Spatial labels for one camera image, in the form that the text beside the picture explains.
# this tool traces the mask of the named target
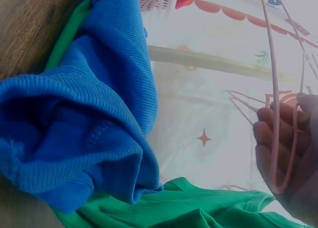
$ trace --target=finger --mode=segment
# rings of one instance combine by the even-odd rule
[[[318,95],[306,95],[299,93],[297,95],[297,101],[301,109],[310,116],[318,107]]]
[[[293,107],[280,103],[279,116],[287,124],[293,126]],[[297,111],[297,127],[299,130],[309,133],[309,120],[310,116],[305,114],[303,111]]]
[[[270,163],[271,163],[271,151],[270,149],[265,145],[257,145],[255,148],[256,153],[256,165],[257,168],[264,179],[265,183],[271,189],[272,183],[270,181]],[[279,186],[283,183],[285,178],[285,174],[277,168],[276,170],[276,184]]]
[[[261,108],[257,112],[259,121],[265,122],[271,130],[273,130],[273,111],[268,108]],[[287,148],[291,149],[294,138],[293,127],[283,120],[280,120],[279,126],[279,141]],[[303,156],[306,152],[308,145],[311,142],[310,135],[298,132],[297,138],[297,154]]]
[[[269,126],[265,122],[256,122],[253,125],[254,136],[258,145],[264,145],[269,148],[270,152],[272,152],[272,143],[273,143],[273,132],[269,128]],[[279,144],[278,148],[278,167],[282,172],[286,172],[290,160],[290,149],[284,146],[283,144]],[[292,176],[295,173],[300,158],[295,156],[293,168],[292,168]]]
[[[314,110],[310,120],[310,131],[312,134],[313,143],[318,148],[318,109]]]

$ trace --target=green fabric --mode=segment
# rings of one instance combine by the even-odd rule
[[[51,55],[46,64],[45,70],[56,68],[67,50],[68,46],[71,44],[75,38],[76,32],[85,19],[90,10],[90,0],[84,0],[76,9],[73,11],[68,23],[66,24],[64,30],[62,31],[58,41],[56,42]]]
[[[172,180],[159,194],[136,205],[107,194],[92,197],[71,215],[55,211],[67,228],[303,228],[277,213],[262,213],[274,200],[258,192],[206,190],[185,178]]]

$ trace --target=bed sheet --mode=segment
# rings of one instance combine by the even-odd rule
[[[229,100],[226,90],[263,100],[240,98],[260,108],[272,99],[272,83],[247,76],[183,65],[152,62],[159,113],[148,137],[163,183],[186,177],[206,189],[259,190],[270,193],[255,160],[255,139],[248,120]],[[281,101],[293,103],[295,85],[280,84]],[[257,115],[238,106],[253,123]],[[293,219],[278,202],[266,211]]]

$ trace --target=hand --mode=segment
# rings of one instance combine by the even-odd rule
[[[274,194],[282,206],[295,218],[309,225],[318,225],[318,96],[299,95],[298,142],[292,176],[283,194]],[[256,138],[257,167],[268,185],[273,137],[273,111],[261,108],[253,126]],[[293,142],[293,108],[280,104],[279,158],[277,185],[282,184]]]

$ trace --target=wooden surface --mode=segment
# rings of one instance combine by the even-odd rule
[[[43,69],[82,0],[0,0],[0,79]]]
[[[0,0],[0,78],[37,73],[82,0]],[[0,177],[0,227],[61,228],[48,205]]]

